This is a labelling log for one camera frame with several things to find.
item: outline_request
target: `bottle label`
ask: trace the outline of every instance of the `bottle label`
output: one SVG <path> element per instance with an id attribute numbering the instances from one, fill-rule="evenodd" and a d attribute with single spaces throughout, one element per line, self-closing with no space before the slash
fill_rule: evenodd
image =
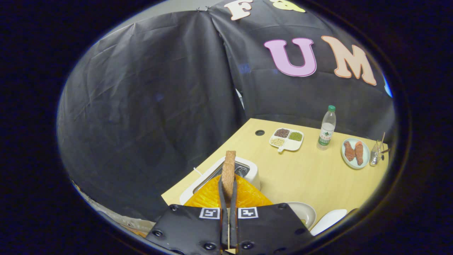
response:
<path id="1" fill-rule="evenodd" d="M 330 139 L 332 138 L 333 131 L 327 131 L 324 128 L 321 128 L 321 133 L 319 135 L 318 143 L 326 146 L 329 144 Z"/>

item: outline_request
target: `pink letter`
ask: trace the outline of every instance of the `pink letter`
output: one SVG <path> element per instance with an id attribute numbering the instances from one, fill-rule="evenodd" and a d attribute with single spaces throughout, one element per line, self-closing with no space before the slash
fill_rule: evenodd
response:
<path id="1" fill-rule="evenodd" d="M 285 40 L 272 40 L 264 43 L 270 50 L 274 63 L 280 72 L 289 76 L 304 77 L 312 75 L 316 71 L 316 59 L 311 48 L 313 41 L 307 38 L 294 38 L 293 43 L 300 47 L 302 57 L 305 60 L 303 66 L 294 66 L 289 62 L 288 54 L 284 49 Z"/>

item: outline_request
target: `table hole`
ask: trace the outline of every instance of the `table hole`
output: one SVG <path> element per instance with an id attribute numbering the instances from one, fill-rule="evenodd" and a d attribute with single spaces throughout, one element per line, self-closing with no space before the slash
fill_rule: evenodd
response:
<path id="1" fill-rule="evenodd" d="M 264 130 L 257 130 L 257 131 L 255 132 L 255 135 L 257 135 L 257 136 L 262 136 L 262 135 L 264 135 Z"/>

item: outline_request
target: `white plate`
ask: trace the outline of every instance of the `white plate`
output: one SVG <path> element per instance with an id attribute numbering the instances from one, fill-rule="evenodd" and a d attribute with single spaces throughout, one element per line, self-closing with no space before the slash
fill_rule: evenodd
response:
<path id="1" fill-rule="evenodd" d="M 288 136 L 287 137 L 278 137 L 278 136 L 275 136 L 275 132 L 277 132 L 277 130 L 279 129 L 286 129 L 286 130 L 289 130 L 289 133 L 288 133 Z M 291 135 L 291 133 L 299 133 L 302 135 L 302 139 L 300 141 L 296 141 L 296 140 L 291 140 L 289 138 L 289 136 Z M 275 138 L 281 138 L 284 140 L 284 143 L 282 146 L 278 147 L 278 146 L 275 146 L 273 145 L 272 143 L 270 143 L 270 141 L 272 141 L 272 139 L 275 139 Z M 281 153 L 283 150 L 287 150 L 287 151 L 297 151 L 299 150 L 300 146 L 302 145 L 302 142 L 304 141 L 304 133 L 300 132 L 300 131 L 297 131 L 297 130 L 293 130 L 293 129 L 289 129 L 289 128 L 285 128 L 285 127 L 280 127 L 278 129 L 276 129 L 274 131 L 274 133 L 272 133 L 272 135 L 270 136 L 269 138 L 269 144 L 274 146 L 274 147 L 277 147 L 278 148 L 278 152 Z"/>
<path id="2" fill-rule="evenodd" d="M 364 168 L 366 165 L 368 165 L 368 162 L 370 161 L 370 149 L 368 149 L 368 146 L 363 142 L 363 163 L 359 166 L 357 164 L 357 158 L 354 158 L 352 161 L 349 161 L 346 156 L 344 155 L 344 151 L 346 150 L 346 148 L 344 147 L 344 143 L 345 142 L 349 142 L 351 144 L 351 147 L 352 149 L 355 149 L 356 148 L 356 143 L 358 141 L 361 141 L 357 138 L 348 138 L 346 140 L 343 141 L 343 143 L 341 144 L 341 155 L 343 156 L 343 160 L 344 162 L 346 162 L 346 164 L 354 169 L 362 169 Z"/>
<path id="3" fill-rule="evenodd" d="M 346 213 L 346 209 L 339 209 L 328 212 L 311 229 L 310 233 L 312 235 L 317 235 L 323 232 L 324 230 L 328 229 L 330 226 L 341 220 L 346 215 Z"/>
<path id="4" fill-rule="evenodd" d="M 305 220 L 307 229 L 313 226 L 316 221 L 316 211 L 313 207 L 301 202 L 287 202 L 287 204 L 293 209 L 299 219 Z"/>

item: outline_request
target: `water bottle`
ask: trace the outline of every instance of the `water bottle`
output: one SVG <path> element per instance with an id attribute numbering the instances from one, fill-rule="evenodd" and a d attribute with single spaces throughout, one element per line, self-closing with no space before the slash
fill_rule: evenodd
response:
<path id="1" fill-rule="evenodd" d="M 335 106 L 329 105 L 326 115 L 324 115 L 323 123 L 321 125 L 321 133 L 317 143 L 318 149 L 324 151 L 330 143 L 335 125 L 337 124 L 337 117 L 335 116 Z"/>

